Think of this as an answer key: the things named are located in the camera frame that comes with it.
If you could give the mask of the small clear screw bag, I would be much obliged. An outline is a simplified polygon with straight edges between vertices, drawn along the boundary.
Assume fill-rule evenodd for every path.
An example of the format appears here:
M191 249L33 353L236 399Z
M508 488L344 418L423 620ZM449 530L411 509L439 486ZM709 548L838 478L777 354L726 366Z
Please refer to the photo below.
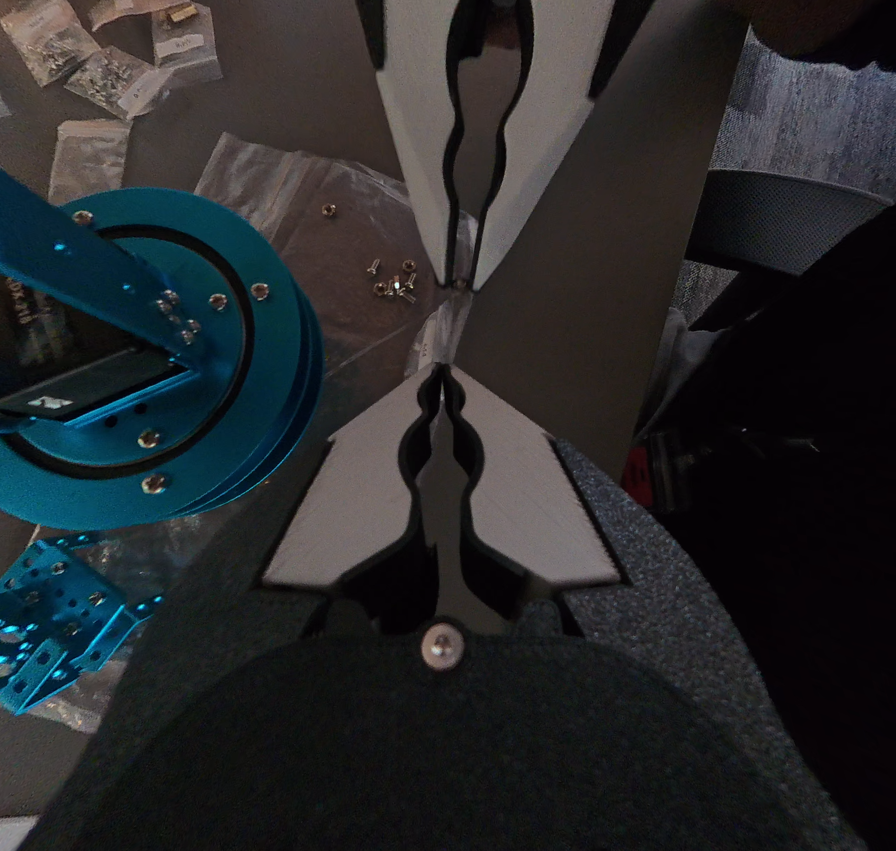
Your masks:
M454 291L427 317L412 342L404 370L405 379L432 364L454 364L474 299L470 291Z

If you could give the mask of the dark grey desk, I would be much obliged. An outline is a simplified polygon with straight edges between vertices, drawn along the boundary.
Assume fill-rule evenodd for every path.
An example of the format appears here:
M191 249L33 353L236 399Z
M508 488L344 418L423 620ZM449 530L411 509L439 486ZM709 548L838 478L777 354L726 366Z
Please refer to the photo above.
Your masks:
M2 0L2 15L25 0ZM100 0L69 0L87 24ZM354 0L198 0L210 7L223 79L175 93L132 133L126 185L193 191L223 132L353 160L401 179ZM708 0L657 0L610 87L494 276L476 295L458 364L615 479L623 471L745 39ZM461 207L479 213L515 52L465 61ZM2 30L2 168L43 195L56 128L100 110L40 89ZM444 607L479 633L501 622L462 585L463 473L442 444L424 472ZM2 711L2 818L39 814L87 736Z

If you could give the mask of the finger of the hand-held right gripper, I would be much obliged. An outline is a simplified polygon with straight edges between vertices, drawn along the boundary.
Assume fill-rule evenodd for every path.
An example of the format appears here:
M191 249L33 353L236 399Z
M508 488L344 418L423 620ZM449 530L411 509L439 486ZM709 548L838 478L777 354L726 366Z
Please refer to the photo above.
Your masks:
M383 0L384 62L376 81L420 238L441 285L452 281L457 206L445 155L457 108L447 70L461 0Z
M495 179L479 220L474 291L511 250L594 106L592 74L616 0L516 0L520 84L500 126Z

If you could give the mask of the loose silver screws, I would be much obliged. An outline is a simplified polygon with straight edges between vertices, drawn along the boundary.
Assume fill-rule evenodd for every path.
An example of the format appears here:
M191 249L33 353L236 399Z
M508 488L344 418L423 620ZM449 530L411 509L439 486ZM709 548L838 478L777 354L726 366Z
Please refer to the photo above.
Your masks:
M399 272L391 277L382 273L382 266L381 259L376 258L364 269L364 274L372 280L372 296L376 299L399 299L410 305L416 304L418 262L412 258L403 260Z

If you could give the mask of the blue metal bracket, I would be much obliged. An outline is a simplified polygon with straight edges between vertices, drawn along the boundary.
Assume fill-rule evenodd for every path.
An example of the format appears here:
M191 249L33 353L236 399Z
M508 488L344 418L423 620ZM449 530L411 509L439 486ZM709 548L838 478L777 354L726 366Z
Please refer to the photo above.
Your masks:
M162 605L162 594L129 604L81 557L98 543L96 532L36 539L2 574L1 703L10 714L99 672Z

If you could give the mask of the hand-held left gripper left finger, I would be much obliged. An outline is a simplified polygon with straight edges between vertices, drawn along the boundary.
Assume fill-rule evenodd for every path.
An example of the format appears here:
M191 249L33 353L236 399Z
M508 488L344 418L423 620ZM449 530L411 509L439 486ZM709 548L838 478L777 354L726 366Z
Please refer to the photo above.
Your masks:
M264 585L385 594L425 570L419 478L442 375L425 367L330 437Z

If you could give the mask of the red badge card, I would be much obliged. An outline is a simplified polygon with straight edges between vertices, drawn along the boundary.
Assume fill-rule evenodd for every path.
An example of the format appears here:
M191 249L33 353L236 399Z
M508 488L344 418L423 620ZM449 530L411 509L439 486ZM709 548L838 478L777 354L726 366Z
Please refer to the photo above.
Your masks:
M621 487L644 509L654 509L657 496L652 474L651 454L647 445L638 444L630 449L621 478Z

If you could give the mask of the pile of small parts bags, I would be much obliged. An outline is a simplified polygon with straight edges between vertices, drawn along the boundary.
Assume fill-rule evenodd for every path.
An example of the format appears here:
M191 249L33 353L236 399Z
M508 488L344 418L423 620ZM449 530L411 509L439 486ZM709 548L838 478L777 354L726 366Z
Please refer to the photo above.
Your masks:
M150 22L152 60L94 34L123 19ZM101 0L85 28L69 0L20 0L2 8L2 34L39 88L66 91L111 118L67 120L57 129L48 201L63 205L121 188L133 123L173 91L217 81L221 67L209 6L196 0Z

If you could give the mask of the large clear plastic bag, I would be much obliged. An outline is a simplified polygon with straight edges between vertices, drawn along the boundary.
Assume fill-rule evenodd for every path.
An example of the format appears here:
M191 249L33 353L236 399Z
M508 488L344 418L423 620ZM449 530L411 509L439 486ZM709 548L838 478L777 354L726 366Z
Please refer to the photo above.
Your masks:
M281 151L223 132L196 193L230 208L273 244L307 293L324 341L322 396L297 453L325 440L404 380L409 351L427 317L445 300L432 278L407 188L349 160ZM322 217L337 204L339 218ZM376 299L364 269L381 259L391 277L400 263L418 262L416 304ZM275 498L273 477L235 502L210 512L151 526L100 533L80 554L138 602L169 590L215 535L239 525L248 511ZM97 675L39 704L42 718L78 733L96 733L136 639L127 640Z

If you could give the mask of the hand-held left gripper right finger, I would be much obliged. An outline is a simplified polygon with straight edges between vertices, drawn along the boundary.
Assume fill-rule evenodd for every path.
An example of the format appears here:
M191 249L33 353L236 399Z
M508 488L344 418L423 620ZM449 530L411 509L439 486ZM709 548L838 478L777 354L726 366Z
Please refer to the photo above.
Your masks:
M554 437L461 369L442 369L454 459L467 483L464 584L506 622L535 600L624 584L624 568Z

